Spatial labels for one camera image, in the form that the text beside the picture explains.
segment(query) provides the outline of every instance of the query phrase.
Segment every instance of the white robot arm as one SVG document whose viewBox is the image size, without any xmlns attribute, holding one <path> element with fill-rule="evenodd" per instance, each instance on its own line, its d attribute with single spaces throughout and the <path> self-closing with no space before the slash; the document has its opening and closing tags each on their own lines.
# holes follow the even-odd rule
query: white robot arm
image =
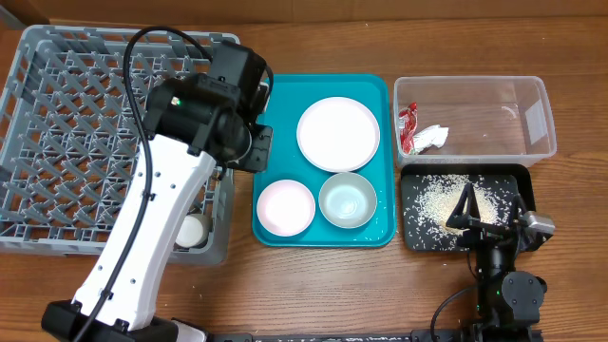
<svg viewBox="0 0 608 342">
<path fill-rule="evenodd" d="M 195 157 L 188 154 L 187 149 L 185 143 L 160 135 L 150 141 L 152 160 L 157 161 L 151 191 L 153 200 L 148 203 L 142 228 L 112 289 L 113 295 L 97 314 L 97 320 L 107 325 L 121 319 L 128 323 L 129 331 L 134 331 L 147 327 L 154 316 L 162 272 L 183 218 L 216 166 L 216 161 L 207 153 Z M 74 302 L 82 305 L 82 314 L 91 314 L 133 228 L 142 200 L 143 158 L 141 154 L 104 251 L 74 296 Z"/>
<path fill-rule="evenodd" d="M 178 34 L 212 64 L 206 74 L 155 86 L 142 120 L 129 57 L 137 40 L 152 30 Z M 268 85 L 262 83 L 264 71 Z M 72 342 L 204 342 L 203 330 L 154 316 L 162 272 L 186 212 L 216 164 L 222 171 L 266 168 L 272 128 L 256 119 L 268 103 L 273 73 L 247 47 L 222 42 L 212 58 L 185 33 L 152 27 L 127 45 L 123 75 L 142 140 L 133 181 L 95 267 L 71 301 L 48 304 L 42 327 Z"/>
</svg>

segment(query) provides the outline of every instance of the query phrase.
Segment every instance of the clear plastic container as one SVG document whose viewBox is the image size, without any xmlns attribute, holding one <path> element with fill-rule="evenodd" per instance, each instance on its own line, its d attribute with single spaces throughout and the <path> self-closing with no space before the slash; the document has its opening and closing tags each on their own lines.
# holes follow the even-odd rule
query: clear plastic container
<svg viewBox="0 0 608 342">
<path fill-rule="evenodd" d="M 449 127 L 446 144 L 407 155 L 399 141 L 399 111 L 418 105 L 416 133 Z M 519 163 L 526 167 L 557 151 L 544 83 L 533 76 L 402 77 L 395 82 L 396 163 Z"/>
</svg>

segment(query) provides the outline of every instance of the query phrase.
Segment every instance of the black tray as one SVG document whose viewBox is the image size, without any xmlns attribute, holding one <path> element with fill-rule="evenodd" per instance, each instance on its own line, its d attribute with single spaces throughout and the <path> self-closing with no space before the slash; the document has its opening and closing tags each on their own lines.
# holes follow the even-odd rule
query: black tray
<svg viewBox="0 0 608 342">
<path fill-rule="evenodd" d="M 508 211 L 509 203 L 516 193 L 522 196 L 528 210 L 535 210 L 532 180 L 527 168 L 519 164 L 411 164 L 401 171 L 401 215 L 404 223 L 404 237 L 408 248 L 414 251 L 463 252 L 465 248 L 455 246 L 457 236 L 438 237 L 432 234 L 436 224 L 418 224 L 418 212 L 414 209 L 416 198 L 425 192 L 427 175 L 469 175 L 472 181 L 484 180 L 483 188 L 504 191 L 504 205 L 499 213 Z"/>
</svg>

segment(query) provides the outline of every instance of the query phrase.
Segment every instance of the plate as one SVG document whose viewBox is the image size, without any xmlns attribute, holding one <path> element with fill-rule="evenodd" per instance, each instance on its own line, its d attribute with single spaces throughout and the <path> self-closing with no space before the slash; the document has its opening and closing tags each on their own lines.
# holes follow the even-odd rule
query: plate
<svg viewBox="0 0 608 342">
<path fill-rule="evenodd" d="M 306 109 L 296 136 L 300 151 L 311 164 L 329 172 L 349 172 L 361 168 L 376 153 L 380 127 L 361 103 L 331 97 Z"/>
</svg>

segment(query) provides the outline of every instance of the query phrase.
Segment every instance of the dish rack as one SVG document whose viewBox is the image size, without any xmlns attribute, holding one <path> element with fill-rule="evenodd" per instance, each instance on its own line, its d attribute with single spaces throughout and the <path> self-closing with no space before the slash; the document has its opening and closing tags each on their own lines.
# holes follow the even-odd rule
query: dish rack
<svg viewBox="0 0 608 342">
<path fill-rule="evenodd" d="M 0 98 L 0 252 L 98 255 L 124 201 L 139 139 L 124 96 L 123 52 L 135 29 L 33 26 L 21 37 Z M 228 33 L 187 32 L 210 53 Z M 153 32 L 133 50 L 134 95 L 169 77 L 205 72 L 209 61 L 172 33 Z M 201 248 L 171 262 L 216 264 L 226 255 L 233 173 L 217 173 L 190 212 L 213 221 Z"/>
</svg>

